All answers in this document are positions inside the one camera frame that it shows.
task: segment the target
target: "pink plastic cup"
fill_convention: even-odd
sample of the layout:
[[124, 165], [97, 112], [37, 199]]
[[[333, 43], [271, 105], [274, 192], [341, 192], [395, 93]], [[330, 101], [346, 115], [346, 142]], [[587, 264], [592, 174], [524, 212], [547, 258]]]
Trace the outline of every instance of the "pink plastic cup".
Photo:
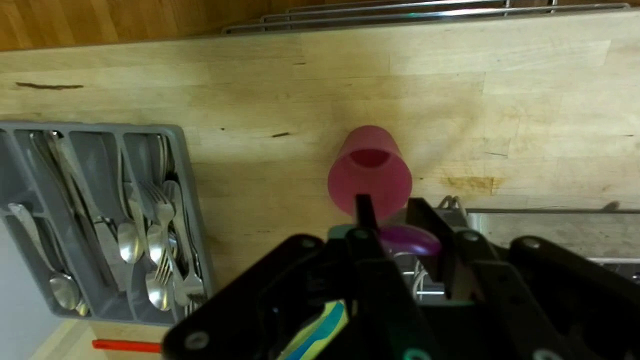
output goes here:
[[412, 174], [383, 128], [360, 127], [343, 140], [327, 174], [333, 204], [354, 217], [356, 194], [370, 194], [378, 220], [394, 217], [412, 194]]

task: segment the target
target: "wooden countertop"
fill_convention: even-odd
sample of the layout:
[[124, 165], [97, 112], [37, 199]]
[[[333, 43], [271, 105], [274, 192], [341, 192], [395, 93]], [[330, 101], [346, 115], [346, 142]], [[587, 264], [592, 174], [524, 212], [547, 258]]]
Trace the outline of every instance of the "wooden countertop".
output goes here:
[[[326, 174], [358, 124], [395, 136], [431, 202], [640, 209], [640, 13], [4, 53], [0, 68], [6, 120], [179, 124], [219, 284], [348, 220]], [[637, 257], [640, 241], [573, 250]]]

